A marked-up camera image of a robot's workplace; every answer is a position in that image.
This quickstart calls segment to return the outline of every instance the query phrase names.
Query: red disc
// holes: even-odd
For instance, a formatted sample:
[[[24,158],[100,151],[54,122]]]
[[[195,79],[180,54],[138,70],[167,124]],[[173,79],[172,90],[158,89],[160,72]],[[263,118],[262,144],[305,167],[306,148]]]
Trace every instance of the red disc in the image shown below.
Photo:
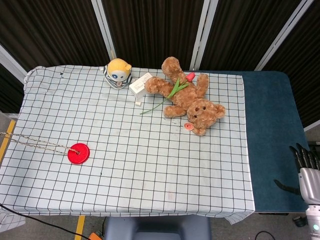
[[[68,151],[68,159],[71,163],[82,164],[89,158],[90,149],[88,148],[87,145],[83,143],[76,143],[71,147],[71,149],[74,149],[78,152],[77,153],[72,150]]]

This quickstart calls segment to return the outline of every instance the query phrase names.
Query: dark folding screen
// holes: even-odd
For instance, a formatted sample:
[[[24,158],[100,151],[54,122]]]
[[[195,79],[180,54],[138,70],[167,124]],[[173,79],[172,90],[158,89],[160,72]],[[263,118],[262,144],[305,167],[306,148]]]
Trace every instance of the dark folding screen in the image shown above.
[[[286,73],[304,127],[320,120],[320,0],[315,0],[263,70]]]
[[[0,64],[0,110],[19,113],[23,98],[23,84]]]
[[[117,57],[160,68],[166,57],[188,70],[203,0],[103,0]]]
[[[201,70],[253,71],[300,0],[220,0]]]
[[[26,71],[110,61],[90,0],[1,0],[0,44]]]

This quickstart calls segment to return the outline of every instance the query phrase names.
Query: checkered cloth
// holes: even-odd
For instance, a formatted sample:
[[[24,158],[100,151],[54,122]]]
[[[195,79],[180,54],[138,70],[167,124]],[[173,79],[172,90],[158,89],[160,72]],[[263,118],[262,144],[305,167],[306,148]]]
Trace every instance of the checkered cloth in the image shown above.
[[[143,68],[133,68],[132,76],[147,72],[165,77],[159,69]],[[128,88],[111,88],[99,67],[35,68],[24,80],[14,133],[68,147],[85,143],[90,157],[75,165],[61,153],[11,141],[0,168],[0,203],[32,215],[244,219],[255,204],[243,79],[209,77],[205,97],[225,106],[226,116],[197,136],[184,129],[186,116],[163,116],[169,101],[140,115],[163,97],[147,94],[136,106]]]

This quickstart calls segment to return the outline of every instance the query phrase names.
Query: brown teddy bear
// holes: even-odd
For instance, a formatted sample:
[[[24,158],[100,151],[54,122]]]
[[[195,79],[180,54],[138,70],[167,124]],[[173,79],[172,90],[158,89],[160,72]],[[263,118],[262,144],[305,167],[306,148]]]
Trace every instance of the brown teddy bear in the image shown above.
[[[187,82],[186,75],[182,71],[178,59],[168,57],[162,66],[163,73],[175,84]],[[225,116],[225,107],[220,104],[204,99],[209,86],[207,74],[200,74],[196,80],[196,86],[189,82],[188,86],[178,91],[170,100],[175,104],[164,109],[164,116],[167,118],[180,117],[187,114],[189,121],[193,124],[193,132],[202,136],[206,129],[213,125],[217,119]],[[162,78],[152,77],[144,85],[147,92],[161,94],[168,97],[174,85]]]

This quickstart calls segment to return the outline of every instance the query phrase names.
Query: toy robot head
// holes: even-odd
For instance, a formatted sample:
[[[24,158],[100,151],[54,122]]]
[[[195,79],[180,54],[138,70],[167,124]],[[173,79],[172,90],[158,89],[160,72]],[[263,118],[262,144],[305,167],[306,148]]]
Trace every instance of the toy robot head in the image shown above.
[[[115,58],[103,68],[105,80],[114,89],[122,89],[131,83],[131,65],[120,58]]]

